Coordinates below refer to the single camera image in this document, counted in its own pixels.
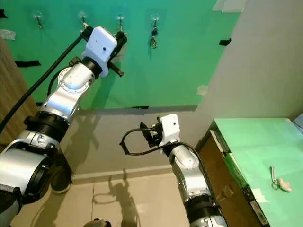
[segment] floor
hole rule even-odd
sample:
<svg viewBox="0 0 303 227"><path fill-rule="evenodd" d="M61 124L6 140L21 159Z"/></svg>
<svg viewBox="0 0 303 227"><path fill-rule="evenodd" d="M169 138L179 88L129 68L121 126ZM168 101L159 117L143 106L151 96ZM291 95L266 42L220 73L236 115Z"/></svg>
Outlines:
<svg viewBox="0 0 303 227"><path fill-rule="evenodd" d="M188 227L174 174L72 185L25 205L12 227L82 227L102 218L113 227Z"/></svg>

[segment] white paper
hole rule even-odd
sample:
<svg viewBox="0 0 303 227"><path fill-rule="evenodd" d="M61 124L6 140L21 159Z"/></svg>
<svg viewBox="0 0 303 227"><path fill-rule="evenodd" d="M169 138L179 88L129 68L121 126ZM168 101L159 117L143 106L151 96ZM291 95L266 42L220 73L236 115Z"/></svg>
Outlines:
<svg viewBox="0 0 303 227"><path fill-rule="evenodd" d="M0 36L3 39L15 40L16 32L5 30L5 29L0 29Z"/></svg>
<svg viewBox="0 0 303 227"><path fill-rule="evenodd" d="M213 11L221 11L222 13L243 12L247 0L217 0L213 7Z"/></svg>
<svg viewBox="0 0 303 227"><path fill-rule="evenodd" d="M252 189L252 193L254 194L256 201L258 203L268 202L268 200L264 197L260 188Z"/></svg>
<svg viewBox="0 0 303 227"><path fill-rule="evenodd" d="M208 91L208 86L201 85L197 88L197 95L205 96L207 94L207 91Z"/></svg>

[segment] green tabletop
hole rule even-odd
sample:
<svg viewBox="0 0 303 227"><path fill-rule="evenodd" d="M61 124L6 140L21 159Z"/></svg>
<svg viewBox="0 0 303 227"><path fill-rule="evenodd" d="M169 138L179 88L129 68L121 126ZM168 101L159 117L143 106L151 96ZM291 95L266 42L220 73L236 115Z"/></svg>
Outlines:
<svg viewBox="0 0 303 227"><path fill-rule="evenodd" d="M215 119L271 227L302 226L303 135L288 119ZM273 190L269 167L290 182L292 192Z"/></svg>

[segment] green wall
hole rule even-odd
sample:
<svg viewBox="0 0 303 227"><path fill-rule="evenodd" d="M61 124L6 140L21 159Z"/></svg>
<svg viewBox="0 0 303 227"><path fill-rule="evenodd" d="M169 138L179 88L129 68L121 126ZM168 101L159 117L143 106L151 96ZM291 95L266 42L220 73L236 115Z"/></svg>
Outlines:
<svg viewBox="0 0 303 227"><path fill-rule="evenodd" d="M0 19L1 28L17 33L7 40L15 60L39 60L41 66L20 68L32 85L79 35L79 12L88 16L91 26L103 26L114 33L117 16L123 14L127 32L125 60L118 63L125 75L113 72L98 79L81 106L121 108L131 106L197 105L200 85L208 85L224 51L218 43L228 39L239 13L212 11L216 0L1 0L8 19ZM33 15L42 12L43 29ZM159 17L158 49L149 48L152 17ZM67 65L84 51L82 41L62 62ZM50 78L34 93L37 102L46 99Z"/></svg>

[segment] black wire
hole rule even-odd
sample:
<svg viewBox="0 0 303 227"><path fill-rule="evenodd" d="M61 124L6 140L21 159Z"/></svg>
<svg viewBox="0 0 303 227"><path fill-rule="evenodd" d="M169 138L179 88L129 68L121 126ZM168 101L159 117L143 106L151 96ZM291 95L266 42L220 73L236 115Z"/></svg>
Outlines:
<svg viewBox="0 0 303 227"><path fill-rule="evenodd" d="M129 135L130 133L132 133L132 132L134 132L134 131L155 131L155 128L147 128L147 129L139 129L139 128L138 128L138 129L131 129L130 131L128 131L128 132L122 137L122 140L121 140L120 145L122 145L122 144L125 145L125 143L124 143L125 138L127 137L127 135ZM173 142L173 143L167 143L167 144L164 144L164 145L159 146L159 147L157 147L157 148L153 148L153 149L150 149L150 150L148 150L148 151L140 152L140 153L132 153L132 152L129 152L128 150L126 150L126 154L127 154L127 155L131 155L131 156L146 155L146 154L152 153L152 152L154 152L154 151L156 151L156 150L160 150L160 149L163 149L163 148L166 148L166 147L170 147L170 146L175 146L175 145L184 145L184 146L186 146L187 148L190 148L190 149L193 151L193 153L197 156L198 161L199 161L199 163L200 163L200 165L201 165L201 168L202 168L202 170L203 170L204 177L205 177L206 183L207 183L207 185L208 185L209 191L210 191L211 195L214 197L214 191L213 191L212 185L211 185L211 183L210 183L210 180L209 180L209 177L208 177L206 168L205 168L205 166L204 166L204 164L203 164L203 162L202 162L202 160L201 160L199 154L197 153L196 149L195 149L193 146L191 146L190 144L187 144L187 143L184 143L184 142Z"/></svg>
<svg viewBox="0 0 303 227"><path fill-rule="evenodd" d="M25 102L25 100L37 89L37 87L45 81L45 79L52 73L52 71L60 64L60 62L66 57L66 55L81 41L82 35L80 35L52 64L52 66L40 77L39 80L17 101L12 109L6 114L0 124L0 134L2 133L5 125L9 122L10 118L14 115L17 109Z"/></svg>
<svg viewBox="0 0 303 227"><path fill-rule="evenodd" d="M52 92L52 87L53 87L53 83L55 82L56 78L59 76L59 73L60 73L63 69L60 69L58 72L56 72L56 73L53 75L53 77L52 77L52 79L51 79L51 81L49 82L49 85L48 85L47 96L49 96L49 95L51 94L51 92Z"/></svg>

